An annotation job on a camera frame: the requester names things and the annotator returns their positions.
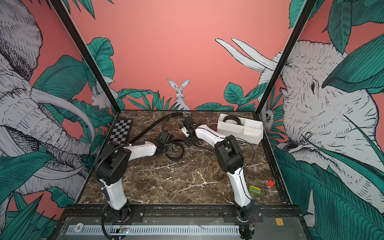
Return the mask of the long black belt s-curved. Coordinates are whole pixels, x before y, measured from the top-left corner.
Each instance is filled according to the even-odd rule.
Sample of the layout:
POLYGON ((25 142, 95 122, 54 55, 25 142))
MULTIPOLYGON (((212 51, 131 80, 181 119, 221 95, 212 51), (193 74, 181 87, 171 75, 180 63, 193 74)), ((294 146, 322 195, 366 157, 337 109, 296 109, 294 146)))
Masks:
POLYGON ((239 126, 243 125, 240 118, 238 118, 237 116, 233 116, 233 115, 225 116, 223 119, 223 122, 226 123, 227 121, 234 121, 239 126))

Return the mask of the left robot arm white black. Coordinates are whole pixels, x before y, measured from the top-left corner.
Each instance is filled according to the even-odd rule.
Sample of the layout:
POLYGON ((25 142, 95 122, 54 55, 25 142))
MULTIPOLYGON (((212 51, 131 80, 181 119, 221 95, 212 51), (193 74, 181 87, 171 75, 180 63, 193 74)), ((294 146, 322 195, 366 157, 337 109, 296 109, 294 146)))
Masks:
POLYGON ((98 183, 107 199, 107 206, 115 211, 127 207, 122 177, 130 161, 156 155, 164 155, 170 151, 174 136, 163 131, 154 141, 143 144, 118 144, 111 142, 99 155, 94 166, 94 180, 98 183))

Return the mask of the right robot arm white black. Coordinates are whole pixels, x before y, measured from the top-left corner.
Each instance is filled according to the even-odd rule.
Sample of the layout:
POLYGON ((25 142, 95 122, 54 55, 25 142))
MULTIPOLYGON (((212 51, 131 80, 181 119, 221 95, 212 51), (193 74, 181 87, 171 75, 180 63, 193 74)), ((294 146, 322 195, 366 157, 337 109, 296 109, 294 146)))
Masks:
POLYGON ((186 136, 184 143, 187 147, 203 141, 215 148, 218 164, 229 176, 236 205, 245 208, 251 204, 252 199, 244 177, 244 155, 236 138, 219 134, 207 125, 198 125, 191 117, 183 119, 181 129, 186 136))

